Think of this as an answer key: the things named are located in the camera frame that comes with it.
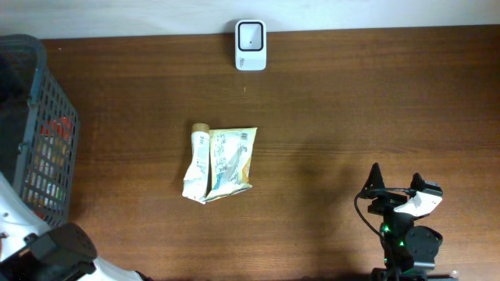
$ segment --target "plastic basket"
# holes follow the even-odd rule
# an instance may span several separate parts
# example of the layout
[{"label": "plastic basket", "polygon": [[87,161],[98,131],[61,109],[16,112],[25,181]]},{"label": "plastic basket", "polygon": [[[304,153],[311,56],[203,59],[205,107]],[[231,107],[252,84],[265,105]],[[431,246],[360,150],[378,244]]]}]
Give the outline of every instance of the plastic basket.
[{"label": "plastic basket", "polygon": [[46,62],[38,39],[0,37],[0,170],[56,227],[68,219],[80,120]]}]

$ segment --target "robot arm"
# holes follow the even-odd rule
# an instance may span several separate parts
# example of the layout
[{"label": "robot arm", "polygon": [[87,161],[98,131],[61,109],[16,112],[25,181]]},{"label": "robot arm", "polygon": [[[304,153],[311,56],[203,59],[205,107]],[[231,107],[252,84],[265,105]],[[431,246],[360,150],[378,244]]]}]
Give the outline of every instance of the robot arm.
[{"label": "robot arm", "polygon": [[28,280],[152,280],[99,258],[94,244],[79,226],[69,223],[51,229],[21,201],[1,173],[0,235],[2,280],[21,277]]}]

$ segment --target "table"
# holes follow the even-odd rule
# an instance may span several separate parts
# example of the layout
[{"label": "table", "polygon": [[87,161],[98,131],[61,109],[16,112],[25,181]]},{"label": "table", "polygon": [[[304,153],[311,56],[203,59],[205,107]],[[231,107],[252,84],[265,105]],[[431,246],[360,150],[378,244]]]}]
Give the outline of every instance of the table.
[{"label": "table", "polygon": [[[443,188],[418,222],[444,236],[434,273],[497,279],[499,34],[271,33],[256,73],[235,69],[231,34],[44,41],[82,124],[70,221],[156,280],[342,279],[384,267],[352,203],[379,162],[387,187],[419,172]],[[197,122],[259,128],[251,190],[181,197]]]}]

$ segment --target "black object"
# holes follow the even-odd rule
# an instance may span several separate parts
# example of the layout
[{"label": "black object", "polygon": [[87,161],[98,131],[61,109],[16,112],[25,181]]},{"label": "black object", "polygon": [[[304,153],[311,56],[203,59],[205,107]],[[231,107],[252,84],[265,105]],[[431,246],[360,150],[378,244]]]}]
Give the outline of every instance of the black object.
[{"label": "black object", "polygon": [[77,280],[95,271],[94,244],[77,225],[68,223],[37,237],[0,263],[0,280]]},{"label": "black object", "polygon": [[[380,237],[384,248],[386,269],[374,269],[371,274],[373,281],[382,280],[457,280],[452,277],[427,277],[434,269],[434,258],[438,254],[443,236],[425,226],[414,226],[414,221],[421,217],[394,212],[394,208],[408,201],[405,195],[389,191],[399,191],[414,197],[417,191],[442,196],[443,191],[436,183],[422,180],[420,174],[413,175],[409,189],[386,188],[378,163],[373,164],[365,186],[355,198],[355,208],[361,219]],[[358,209],[357,199],[371,199],[368,212],[382,215],[384,223],[377,232]]]}]

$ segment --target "white rectangular object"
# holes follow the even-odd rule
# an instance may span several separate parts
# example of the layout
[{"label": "white rectangular object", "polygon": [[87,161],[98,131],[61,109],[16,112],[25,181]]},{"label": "white rectangular object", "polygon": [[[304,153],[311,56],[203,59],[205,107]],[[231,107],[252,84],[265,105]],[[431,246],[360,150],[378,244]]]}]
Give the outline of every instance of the white rectangular object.
[{"label": "white rectangular object", "polygon": [[240,20],[234,27],[236,68],[263,70],[267,61],[266,24],[262,20]]}]

